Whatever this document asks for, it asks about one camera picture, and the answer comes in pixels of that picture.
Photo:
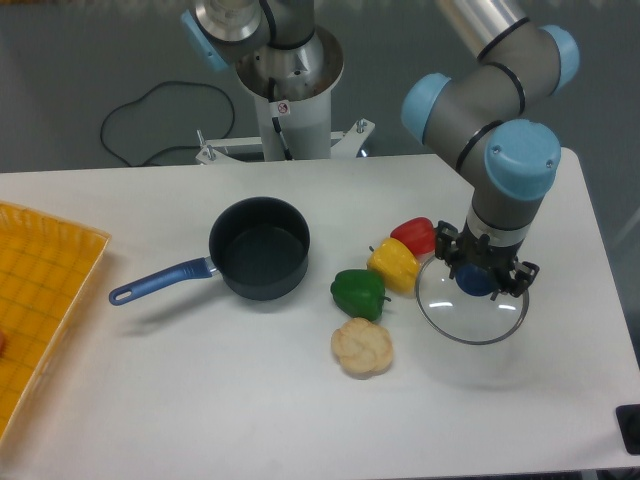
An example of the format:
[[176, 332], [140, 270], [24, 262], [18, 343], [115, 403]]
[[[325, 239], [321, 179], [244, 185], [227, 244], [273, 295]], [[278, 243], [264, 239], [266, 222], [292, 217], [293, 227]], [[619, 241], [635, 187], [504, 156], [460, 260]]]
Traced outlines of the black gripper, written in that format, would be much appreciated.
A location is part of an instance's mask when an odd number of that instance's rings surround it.
[[491, 300], [496, 300], [501, 294], [518, 298], [536, 280], [540, 267], [516, 259], [522, 244], [520, 241], [507, 247], [491, 245], [486, 234], [480, 238], [460, 234], [456, 227], [444, 220], [439, 220], [435, 227], [435, 257], [446, 264], [449, 277], [454, 278], [466, 265], [474, 265], [491, 274], [496, 284]]

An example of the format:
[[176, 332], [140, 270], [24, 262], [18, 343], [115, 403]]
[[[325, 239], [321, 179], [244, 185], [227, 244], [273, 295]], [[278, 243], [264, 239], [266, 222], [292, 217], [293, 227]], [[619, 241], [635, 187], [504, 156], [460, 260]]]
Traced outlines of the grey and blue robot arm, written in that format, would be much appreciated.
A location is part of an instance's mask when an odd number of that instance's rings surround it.
[[[423, 77], [401, 107], [411, 135], [474, 189], [463, 229], [437, 226], [435, 255], [463, 292], [518, 297], [538, 267], [517, 254], [561, 158], [556, 135], [524, 114], [574, 78], [579, 49], [514, 1], [442, 1], [439, 9], [478, 66], [460, 81]], [[266, 160], [330, 156], [331, 92], [344, 60], [312, 2], [197, 1], [181, 22], [202, 59], [233, 68], [253, 96]]]

